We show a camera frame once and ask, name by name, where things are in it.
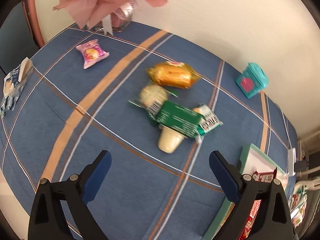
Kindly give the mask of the long red patterned packet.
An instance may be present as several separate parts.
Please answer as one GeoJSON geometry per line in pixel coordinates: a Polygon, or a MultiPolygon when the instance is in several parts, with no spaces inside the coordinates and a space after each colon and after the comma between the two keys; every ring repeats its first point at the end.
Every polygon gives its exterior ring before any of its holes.
{"type": "Polygon", "coordinates": [[[259,207],[260,207],[260,203],[261,203],[261,200],[255,200],[254,203],[253,203],[253,206],[251,208],[251,211],[250,211],[250,214],[249,214],[249,217],[247,219],[247,222],[245,224],[245,227],[239,237],[240,240],[243,240],[243,239],[246,239],[248,236],[249,236],[249,233],[250,231],[252,230],[252,227],[253,227],[253,223],[254,223],[254,220],[255,220],[255,217],[258,213],[258,210],[259,210],[259,207]]]}

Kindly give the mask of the green white cracker packet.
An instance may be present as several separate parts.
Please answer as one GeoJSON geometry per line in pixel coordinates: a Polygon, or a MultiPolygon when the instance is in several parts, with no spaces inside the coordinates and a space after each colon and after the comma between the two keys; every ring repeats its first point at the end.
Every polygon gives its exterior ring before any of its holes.
{"type": "Polygon", "coordinates": [[[207,134],[222,126],[223,122],[218,119],[212,109],[207,105],[198,105],[197,107],[193,108],[193,111],[202,115],[195,135],[197,144],[200,144],[203,142],[203,138],[207,134]]]}

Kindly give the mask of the round rice cracker packet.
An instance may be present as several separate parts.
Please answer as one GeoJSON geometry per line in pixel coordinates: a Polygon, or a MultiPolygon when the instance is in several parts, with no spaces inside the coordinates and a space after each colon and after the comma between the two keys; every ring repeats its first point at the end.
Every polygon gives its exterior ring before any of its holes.
{"type": "Polygon", "coordinates": [[[178,97],[178,94],[173,90],[150,83],[140,91],[138,99],[129,100],[129,103],[156,115],[164,102],[169,100],[169,96],[178,97]]]}

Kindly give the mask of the red white stripe packet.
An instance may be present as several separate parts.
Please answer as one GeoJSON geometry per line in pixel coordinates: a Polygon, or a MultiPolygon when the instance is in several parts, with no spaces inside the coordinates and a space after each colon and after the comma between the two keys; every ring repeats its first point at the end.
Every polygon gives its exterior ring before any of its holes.
{"type": "Polygon", "coordinates": [[[270,183],[273,179],[275,179],[277,177],[277,172],[278,172],[277,168],[275,168],[272,172],[261,172],[261,173],[259,173],[259,172],[255,171],[252,174],[252,178],[255,181],[270,183]]]}

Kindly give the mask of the colourful packets pile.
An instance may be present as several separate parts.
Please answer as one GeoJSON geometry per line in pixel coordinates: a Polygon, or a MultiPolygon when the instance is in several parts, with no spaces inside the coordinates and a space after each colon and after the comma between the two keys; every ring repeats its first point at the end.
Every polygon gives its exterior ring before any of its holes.
{"type": "Polygon", "coordinates": [[[293,194],[288,201],[291,222],[294,228],[297,228],[303,221],[308,196],[305,193],[293,194]]]}

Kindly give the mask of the white chair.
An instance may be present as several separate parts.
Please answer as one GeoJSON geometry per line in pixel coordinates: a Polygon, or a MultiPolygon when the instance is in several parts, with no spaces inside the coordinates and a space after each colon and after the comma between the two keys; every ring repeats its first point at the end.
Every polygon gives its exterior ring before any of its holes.
{"type": "MultiPolygon", "coordinates": [[[[308,175],[308,174],[311,174],[311,173],[319,171],[319,170],[320,170],[320,166],[317,166],[316,168],[312,168],[310,170],[306,170],[306,171],[300,172],[300,175],[301,176],[308,175]]],[[[320,184],[319,178],[314,179],[314,180],[301,180],[301,181],[298,181],[295,184],[293,194],[296,194],[301,187],[305,187],[305,186],[307,187],[306,190],[310,190],[310,191],[319,190],[319,188],[320,188],[319,184],[320,184]]]]}

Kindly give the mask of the black power adapter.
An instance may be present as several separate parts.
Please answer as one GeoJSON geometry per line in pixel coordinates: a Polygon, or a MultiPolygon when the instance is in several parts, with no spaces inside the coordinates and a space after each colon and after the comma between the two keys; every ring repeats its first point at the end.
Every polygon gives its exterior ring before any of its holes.
{"type": "Polygon", "coordinates": [[[299,172],[304,172],[308,169],[308,161],[306,159],[304,160],[301,160],[301,161],[297,161],[295,164],[294,164],[294,171],[296,173],[299,173],[299,172]]]}

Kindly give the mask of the green rimmed white tray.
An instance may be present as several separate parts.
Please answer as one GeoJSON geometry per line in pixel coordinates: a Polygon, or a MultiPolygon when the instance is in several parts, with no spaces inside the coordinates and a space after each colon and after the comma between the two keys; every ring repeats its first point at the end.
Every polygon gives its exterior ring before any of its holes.
{"type": "Polygon", "coordinates": [[[259,148],[242,149],[237,166],[219,151],[209,156],[210,168],[225,200],[203,239],[293,239],[285,190],[289,176],[259,148]]]}

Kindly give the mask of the white power strip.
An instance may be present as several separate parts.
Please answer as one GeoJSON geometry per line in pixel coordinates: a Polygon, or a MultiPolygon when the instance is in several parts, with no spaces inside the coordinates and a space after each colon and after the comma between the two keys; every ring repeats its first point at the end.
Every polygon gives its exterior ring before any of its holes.
{"type": "Polygon", "coordinates": [[[289,177],[294,176],[296,163],[296,148],[289,148],[287,152],[287,174],[289,177]]]}

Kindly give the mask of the cream pudding cup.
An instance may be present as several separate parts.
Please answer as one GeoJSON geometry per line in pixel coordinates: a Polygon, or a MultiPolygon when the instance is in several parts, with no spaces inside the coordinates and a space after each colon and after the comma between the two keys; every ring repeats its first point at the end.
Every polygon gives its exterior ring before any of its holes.
{"type": "Polygon", "coordinates": [[[167,126],[162,126],[161,135],[158,140],[158,148],[167,154],[172,154],[185,138],[181,133],[167,126]]]}

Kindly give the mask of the teal toy house box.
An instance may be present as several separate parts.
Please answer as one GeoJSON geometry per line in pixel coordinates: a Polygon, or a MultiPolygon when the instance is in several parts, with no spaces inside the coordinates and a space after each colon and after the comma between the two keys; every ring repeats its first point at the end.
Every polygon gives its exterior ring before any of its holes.
{"type": "Polygon", "coordinates": [[[269,78],[257,63],[249,62],[235,82],[245,97],[250,99],[269,85],[269,78]]]}

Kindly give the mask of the blue white crumpled packet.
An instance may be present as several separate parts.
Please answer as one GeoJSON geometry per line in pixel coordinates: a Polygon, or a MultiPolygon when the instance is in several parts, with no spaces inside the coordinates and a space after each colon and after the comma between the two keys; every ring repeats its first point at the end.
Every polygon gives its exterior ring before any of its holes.
{"type": "Polygon", "coordinates": [[[26,57],[17,68],[13,69],[5,78],[3,86],[3,99],[1,101],[1,119],[7,111],[13,111],[16,103],[29,81],[34,70],[31,59],[26,57]]]}

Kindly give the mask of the dark green snack packet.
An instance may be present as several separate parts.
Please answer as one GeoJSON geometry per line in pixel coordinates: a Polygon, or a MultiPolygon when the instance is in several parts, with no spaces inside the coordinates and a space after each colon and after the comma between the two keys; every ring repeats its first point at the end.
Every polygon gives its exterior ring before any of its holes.
{"type": "Polygon", "coordinates": [[[194,138],[202,115],[169,100],[154,101],[147,107],[149,115],[162,126],[168,127],[185,137],[194,138]]]}

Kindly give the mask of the blue plaid tablecloth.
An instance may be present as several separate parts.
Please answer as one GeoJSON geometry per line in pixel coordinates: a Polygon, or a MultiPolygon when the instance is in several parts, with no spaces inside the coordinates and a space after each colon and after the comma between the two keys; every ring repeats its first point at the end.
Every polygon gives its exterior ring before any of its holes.
{"type": "Polygon", "coordinates": [[[176,35],[132,23],[115,37],[67,27],[33,57],[34,72],[16,108],[1,121],[1,171],[26,212],[44,169],[67,179],[102,150],[111,168],[88,207],[109,239],[202,239],[224,201],[209,166],[219,150],[237,164],[253,144],[282,169],[297,133],[266,95],[248,99],[239,72],[176,35]],[[98,39],[109,57],[84,69],[76,46],[98,39]],[[201,145],[185,139],[172,154],[158,146],[160,129],[129,103],[148,84],[147,69],[163,61],[191,65],[201,79],[170,100],[213,107],[223,125],[201,145]]]}

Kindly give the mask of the small pink candy packet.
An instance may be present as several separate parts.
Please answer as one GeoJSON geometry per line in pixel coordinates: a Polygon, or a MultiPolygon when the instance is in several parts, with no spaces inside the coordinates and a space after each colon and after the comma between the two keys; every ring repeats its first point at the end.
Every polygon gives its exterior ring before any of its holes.
{"type": "Polygon", "coordinates": [[[108,58],[110,55],[109,52],[106,52],[101,48],[98,39],[80,44],[76,46],[76,49],[80,51],[84,58],[84,69],[92,67],[94,64],[108,58]]]}

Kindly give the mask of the golden bread packet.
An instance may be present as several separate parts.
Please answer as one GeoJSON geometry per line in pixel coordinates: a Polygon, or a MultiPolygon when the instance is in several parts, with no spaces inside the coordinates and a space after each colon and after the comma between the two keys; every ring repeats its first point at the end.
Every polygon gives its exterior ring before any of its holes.
{"type": "Polygon", "coordinates": [[[160,62],[146,72],[157,85],[180,89],[189,89],[201,78],[191,66],[184,62],[160,62]]]}

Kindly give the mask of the glass vase with ribbon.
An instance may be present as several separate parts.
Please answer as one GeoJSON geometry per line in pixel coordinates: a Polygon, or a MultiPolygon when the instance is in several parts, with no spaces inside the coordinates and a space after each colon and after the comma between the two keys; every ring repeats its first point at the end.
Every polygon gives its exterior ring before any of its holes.
{"type": "Polygon", "coordinates": [[[131,22],[135,0],[131,0],[117,8],[114,12],[106,16],[95,26],[95,31],[104,35],[113,35],[114,32],[122,32],[131,22]]]}

